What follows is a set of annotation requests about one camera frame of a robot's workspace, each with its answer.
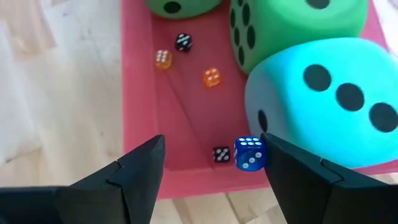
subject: black die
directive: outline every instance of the black die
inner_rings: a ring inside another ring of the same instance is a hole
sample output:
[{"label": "black die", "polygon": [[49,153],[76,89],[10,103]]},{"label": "black die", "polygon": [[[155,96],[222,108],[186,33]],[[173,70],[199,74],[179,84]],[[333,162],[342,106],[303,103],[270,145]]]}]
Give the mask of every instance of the black die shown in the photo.
[{"label": "black die", "polygon": [[182,52],[189,52],[192,46],[192,38],[189,34],[179,34],[175,40],[175,49]]},{"label": "black die", "polygon": [[227,146],[213,148],[213,160],[215,162],[229,162],[229,148]]}]

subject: light wood surface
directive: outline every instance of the light wood surface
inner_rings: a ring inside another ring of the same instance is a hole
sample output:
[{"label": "light wood surface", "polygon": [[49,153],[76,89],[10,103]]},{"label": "light wood surface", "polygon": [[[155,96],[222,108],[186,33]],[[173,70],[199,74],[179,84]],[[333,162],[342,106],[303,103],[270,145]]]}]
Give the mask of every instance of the light wood surface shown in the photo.
[{"label": "light wood surface", "polygon": [[[398,52],[397,9],[375,3]],[[123,154],[119,7],[118,0],[0,0],[1,187],[70,184]],[[398,175],[375,178],[394,183]],[[272,189],[259,189],[162,200],[157,223],[285,220]]]}]

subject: pink tray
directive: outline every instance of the pink tray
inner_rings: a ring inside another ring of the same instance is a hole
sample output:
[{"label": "pink tray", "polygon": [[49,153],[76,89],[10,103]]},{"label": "pink tray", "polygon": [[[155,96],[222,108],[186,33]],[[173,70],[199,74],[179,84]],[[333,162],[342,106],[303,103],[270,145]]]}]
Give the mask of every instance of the pink tray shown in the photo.
[{"label": "pink tray", "polygon": [[[166,137],[165,174],[159,198],[265,187],[264,172],[247,173],[233,163],[215,164],[212,148],[249,134],[244,114],[246,78],[235,64],[229,40],[229,2],[209,14],[170,21],[152,16],[144,0],[122,0],[124,150],[156,134]],[[179,32],[193,36],[189,54],[174,50]],[[363,37],[386,47],[373,4]],[[170,50],[167,71],[154,68],[157,50]],[[204,70],[216,67],[221,84],[206,88]],[[398,170],[398,162],[361,169],[366,174]]]}]

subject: translucent orange die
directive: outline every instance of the translucent orange die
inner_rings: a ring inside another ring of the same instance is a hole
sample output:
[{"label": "translucent orange die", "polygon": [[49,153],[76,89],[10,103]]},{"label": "translucent orange die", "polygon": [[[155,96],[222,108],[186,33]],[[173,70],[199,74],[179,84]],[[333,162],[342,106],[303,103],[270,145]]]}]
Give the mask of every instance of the translucent orange die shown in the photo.
[{"label": "translucent orange die", "polygon": [[211,68],[203,73],[203,81],[207,87],[212,87],[220,84],[221,75],[217,68]]},{"label": "translucent orange die", "polygon": [[155,56],[155,66],[159,69],[166,70],[172,64],[172,53],[168,50],[158,50]]}]

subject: die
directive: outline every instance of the die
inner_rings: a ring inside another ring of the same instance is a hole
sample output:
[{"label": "die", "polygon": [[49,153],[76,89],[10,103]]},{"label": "die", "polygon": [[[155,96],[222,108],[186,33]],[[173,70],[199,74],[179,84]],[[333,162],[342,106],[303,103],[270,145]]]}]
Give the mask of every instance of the die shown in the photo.
[{"label": "die", "polygon": [[357,37],[368,0],[232,0],[229,33],[234,57],[248,74],[262,60],[313,40]]},{"label": "die", "polygon": [[166,70],[172,64],[172,53],[168,50],[158,50],[155,55],[155,66],[159,69]]},{"label": "die", "polygon": [[181,52],[189,52],[192,46],[192,37],[189,34],[179,34],[175,40],[175,49]]},{"label": "die", "polygon": [[221,0],[146,0],[154,14],[168,19],[199,16],[219,5]]},{"label": "die", "polygon": [[221,75],[217,68],[211,68],[203,73],[203,81],[207,87],[213,87],[221,82]]},{"label": "die", "polygon": [[231,154],[227,146],[213,148],[213,160],[215,162],[229,162]]},{"label": "die", "polygon": [[266,145],[255,136],[240,137],[234,144],[235,166],[243,171],[257,171],[266,166]]},{"label": "die", "polygon": [[398,66],[359,38],[297,45],[261,62],[246,83],[251,134],[269,132],[347,168],[398,158]]}]

